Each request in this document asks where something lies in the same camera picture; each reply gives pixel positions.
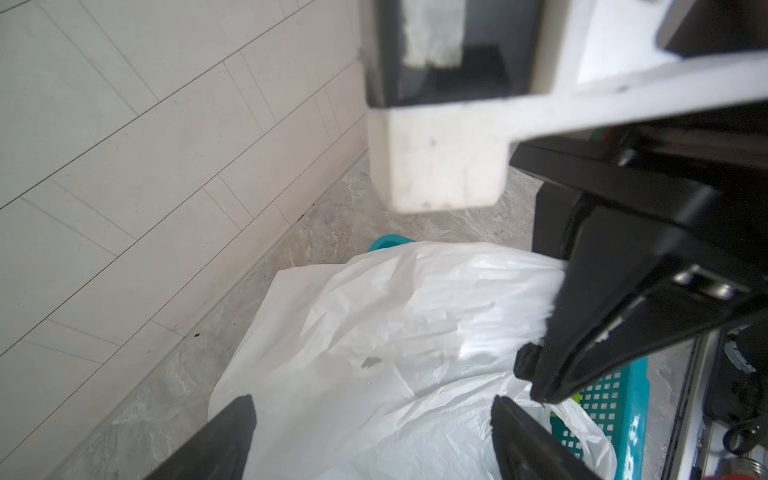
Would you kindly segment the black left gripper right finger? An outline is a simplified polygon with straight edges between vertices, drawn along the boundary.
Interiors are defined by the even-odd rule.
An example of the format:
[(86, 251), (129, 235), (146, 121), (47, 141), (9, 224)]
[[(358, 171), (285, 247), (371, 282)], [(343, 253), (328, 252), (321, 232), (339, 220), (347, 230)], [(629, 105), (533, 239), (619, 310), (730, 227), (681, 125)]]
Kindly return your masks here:
[(502, 479), (599, 479), (512, 399), (494, 398), (490, 424)]

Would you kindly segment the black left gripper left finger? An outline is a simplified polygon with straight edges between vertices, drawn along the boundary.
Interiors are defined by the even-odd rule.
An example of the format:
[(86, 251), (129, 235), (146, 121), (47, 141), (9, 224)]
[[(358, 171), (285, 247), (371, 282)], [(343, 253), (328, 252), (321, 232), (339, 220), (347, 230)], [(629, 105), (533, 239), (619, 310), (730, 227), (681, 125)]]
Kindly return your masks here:
[(146, 480), (243, 478), (257, 416), (251, 395), (232, 400)]

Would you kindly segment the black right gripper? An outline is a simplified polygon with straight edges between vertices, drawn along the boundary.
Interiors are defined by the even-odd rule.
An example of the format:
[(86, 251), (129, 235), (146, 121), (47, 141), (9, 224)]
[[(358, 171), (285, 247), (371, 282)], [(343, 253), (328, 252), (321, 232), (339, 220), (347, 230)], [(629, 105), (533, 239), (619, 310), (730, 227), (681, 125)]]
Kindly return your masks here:
[(542, 183), (533, 249), (565, 262), (543, 342), (515, 371), (560, 402), (610, 371), (767, 317), (767, 105), (545, 137), (510, 165)]

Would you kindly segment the white plastic bag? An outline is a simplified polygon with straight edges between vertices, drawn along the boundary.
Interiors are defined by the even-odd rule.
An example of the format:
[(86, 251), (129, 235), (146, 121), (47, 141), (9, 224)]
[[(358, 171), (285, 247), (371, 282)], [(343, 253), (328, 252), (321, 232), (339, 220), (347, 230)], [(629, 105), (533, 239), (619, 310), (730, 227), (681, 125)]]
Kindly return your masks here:
[(577, 464), (613, 478), (606, 435), (513, 371), (545, 333), (562, 261), (489, 243), (411, 242), (274, 277), (208, 405), (250, 396), (248, 479), (496, 479), (491, 407), (560, 417)]

